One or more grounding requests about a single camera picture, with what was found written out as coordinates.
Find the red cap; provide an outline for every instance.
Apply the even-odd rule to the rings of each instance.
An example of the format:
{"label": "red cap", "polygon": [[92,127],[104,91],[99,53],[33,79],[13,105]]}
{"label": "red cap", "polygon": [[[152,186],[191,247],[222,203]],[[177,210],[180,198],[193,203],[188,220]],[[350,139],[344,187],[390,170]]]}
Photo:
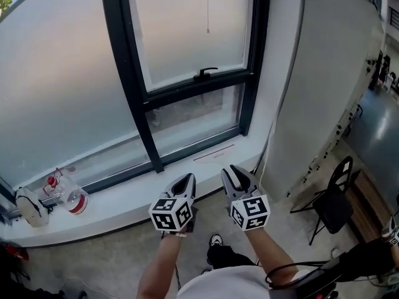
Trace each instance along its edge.
{"label": "red cap", "polygon": [[54,178],[53,176],[49,176],[49,177],[47,178],[47,183],[48,183],[48,185],[53,186],[54,183],[55,183],[55,178]]}

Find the window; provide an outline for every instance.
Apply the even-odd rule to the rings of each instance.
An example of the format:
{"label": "window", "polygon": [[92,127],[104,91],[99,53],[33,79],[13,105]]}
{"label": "window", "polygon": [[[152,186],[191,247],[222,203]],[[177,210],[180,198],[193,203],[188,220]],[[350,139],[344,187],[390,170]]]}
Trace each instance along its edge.
{"label": "window", "polygon": [[20,0],[0,19],[0,213],[56,168],[94,193],[246,136],[268,7]]}

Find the black pants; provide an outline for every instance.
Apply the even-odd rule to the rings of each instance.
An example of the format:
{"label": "black pants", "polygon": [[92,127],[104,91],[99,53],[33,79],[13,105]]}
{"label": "black pants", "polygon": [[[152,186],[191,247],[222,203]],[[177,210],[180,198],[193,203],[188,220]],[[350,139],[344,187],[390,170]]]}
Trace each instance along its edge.
{"label": "black pants", "polygon": [[233,252],[230,246],[214,245],[208,250],[208,260],[214,269],[235,267],[235,266],[255,266],[248,257]]}

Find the window sill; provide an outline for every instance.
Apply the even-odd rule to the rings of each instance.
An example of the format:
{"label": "window sill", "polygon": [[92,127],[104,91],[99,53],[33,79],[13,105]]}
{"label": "window sill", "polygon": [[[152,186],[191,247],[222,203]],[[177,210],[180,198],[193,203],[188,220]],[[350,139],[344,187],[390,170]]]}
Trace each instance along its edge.
{"label": "window sill", "polygon": [[[33,228],[24,219],[14,220],[12,226],[0,227],[0,236],[23,247],[38,247],[84,239],[143,221],[149,218],[149,205],[178,176],[194,173],[196,197],[205,196],[221,187],[222,165],[237,164],[247,170],[254,169],[263,144],[255,136],[237,136],[173,163],[166,167],[165,172],[144,174],[90,195],[89,204],[81,215],[73,216],[56,207],[47,226]],[[209,159],[207,165],[203,164],[203,159],[201,163],[195,161],[231,145],[234,146],[224,154],[216,154],[212,162]]]}

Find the plastic bottle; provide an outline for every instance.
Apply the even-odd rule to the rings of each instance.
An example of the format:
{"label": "plastic bottle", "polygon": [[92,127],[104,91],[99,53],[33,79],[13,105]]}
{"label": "plastic bottle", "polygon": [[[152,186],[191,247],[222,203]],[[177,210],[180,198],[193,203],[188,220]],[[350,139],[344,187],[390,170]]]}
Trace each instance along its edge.
{"label": "plastic bottle", "polygon": [[63,206],[74,215],[81,214],[89,201],[89,195],[65,175],[58,178],[49,176],[47,183],[52,190],[50,196],[57,205]]}

